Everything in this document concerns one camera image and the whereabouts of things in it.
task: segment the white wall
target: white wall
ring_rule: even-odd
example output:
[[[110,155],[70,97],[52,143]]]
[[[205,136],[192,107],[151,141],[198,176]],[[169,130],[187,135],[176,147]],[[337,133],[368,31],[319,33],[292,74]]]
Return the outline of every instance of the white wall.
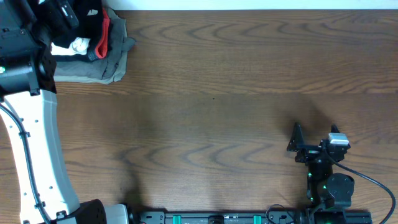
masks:
[[[115,10],[398,9],[398,0],[103,0]]]

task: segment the green tape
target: green tape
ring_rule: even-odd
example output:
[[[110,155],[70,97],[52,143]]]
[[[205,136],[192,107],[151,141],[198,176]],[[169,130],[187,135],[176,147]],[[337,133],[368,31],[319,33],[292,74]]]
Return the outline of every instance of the green tape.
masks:
[[[180,215],[173,216],[173,224],[181,224],[181,216]]]
[[[261,224],[261,216],[260,215],[255,215],[253,217],[253,221],[254,221],[254,224]]]

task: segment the black cable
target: black cable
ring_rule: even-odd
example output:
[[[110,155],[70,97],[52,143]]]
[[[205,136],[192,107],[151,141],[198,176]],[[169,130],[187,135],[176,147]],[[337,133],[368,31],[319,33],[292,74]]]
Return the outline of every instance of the black cable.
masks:
[[[380,182],[378,182],[378,181],[376,181],[376,180],[374,180],[374,179],[372,179],[372,178],[370,178],[370,177],[368,177],[368,176],[366,176],[366,175],[364,175],[364,174],[361,174],[361,173],[358,172],[358,171],[355,171],[355,170],[353,170],[353,169],[350,169],[350,168],[348,168],[348,167],[345,167],[345,166],[343,166],[343,165],[337,163],[337,162],[329,155],[329,153],[326,151],[326,148],[323,148],[323,151],[325,152],[325,154],[327,155],[329,161],[330,161],[332,164],[334,164],[334,165],[336,165],[336,166],[338,166],[338,167],[340,167],[340,168],[342,168],[342,169],[344,169],[344,170],[347,170],[348,172],[351,172],[351,173],[353,173],[353,174],[356,174],[356,175],[358,175],[358,176],[360,176],[360,177],[362,177],[362,178],[364,178],[364,179],[366,179],[366,180],[368,180],[368,181],[370,181],[370,182],[376,184],[377,186],[379,186],[379,187],[381,187],[382,189],[384,189],[384,190],[390,195],[391,200],[392,200],[391,209],[390,209],[390,211],[388,212],[388,214],[386,215],[386,217],[380,222],[380,224],[384,224],[384,223],[391,217],[391,215],[394,213],[394,210],[396,209],[396,198],[395,198],[394,194],[390,191],[390,189],[388,189],[388,188],[387,188],[386,186],[384,186],[382,183],[380,183]]]
[[[273,205],[271,205],[270,207],[268,207],[268,209],[267,209],[267,211],[266,211],[266,218],[268,219],[268,222],[270,222],[270,223],[272,223],[272,224],[276,224],[276,223],[274,223],[273,221],[271,221],[270,219],[269,219],[269,217],[268,217],[268,211],[272,208],[272,207],[275,207],[275,206],[280,206],[280,207],[282,207],[285,211],[286,211],[286,213],[292,218],[292,222],[290,222],[290,223],[287,223],[287,224],[291,224],[291,223],[294,223],[294,217],[287,211],[287,209],[283,206],[283,205],[279,205],[279,204],[273,204]]]
[[[51,224],[51,221],[49,220],[49,218],[47,218],[47,215],[45,214],[43,203],[40,201],[39,193],[37,191],[36,181],[35,181],[33,167],[32,167],[32,159],[30,158],[29,145],[27,143],[28,133],[25,131],[24,126],[19,121],[19,119],[9,109],[7,109],[2,104],[0,104],[0,109],[3,110],[13,120],[13,122],[15,122],[15,124],[18,127],[19,136],[21,137],[22,143],[24,145],[27,172],[29,175],[30,187],[32,188],[33,198],[35,199],[35,203],[36,203],[35,206],[39,209],[39,212],[40,212],[45,224]]]

